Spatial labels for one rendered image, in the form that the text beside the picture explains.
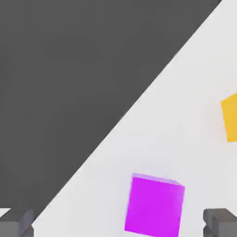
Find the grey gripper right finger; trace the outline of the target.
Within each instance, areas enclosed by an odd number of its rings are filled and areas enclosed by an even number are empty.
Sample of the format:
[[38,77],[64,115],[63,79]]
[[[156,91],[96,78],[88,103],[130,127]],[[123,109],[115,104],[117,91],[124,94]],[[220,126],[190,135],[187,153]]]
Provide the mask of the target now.
[[237,217],[226,208],[205,209],[203,237],[237,237]]

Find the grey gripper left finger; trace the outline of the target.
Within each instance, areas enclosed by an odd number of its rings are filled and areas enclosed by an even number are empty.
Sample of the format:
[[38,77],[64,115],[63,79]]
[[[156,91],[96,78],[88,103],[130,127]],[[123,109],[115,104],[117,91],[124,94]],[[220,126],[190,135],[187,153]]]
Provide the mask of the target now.
[[34,237],[32,209],[12,208],[0,217],[0,237]]

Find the small magenta cube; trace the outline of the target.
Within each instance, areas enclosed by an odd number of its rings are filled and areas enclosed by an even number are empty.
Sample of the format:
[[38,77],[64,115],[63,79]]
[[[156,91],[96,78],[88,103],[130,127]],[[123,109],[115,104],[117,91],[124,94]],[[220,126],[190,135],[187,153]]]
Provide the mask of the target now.
[[177,181],[133,173],[124,230],[178,237],[184,193]]

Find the small yellow cube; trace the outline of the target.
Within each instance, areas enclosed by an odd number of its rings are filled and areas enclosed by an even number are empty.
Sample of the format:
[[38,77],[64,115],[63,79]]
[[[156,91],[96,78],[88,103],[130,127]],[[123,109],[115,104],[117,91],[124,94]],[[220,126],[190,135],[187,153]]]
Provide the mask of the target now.
[[221,101],[228,142],[237,142],[237,93]]

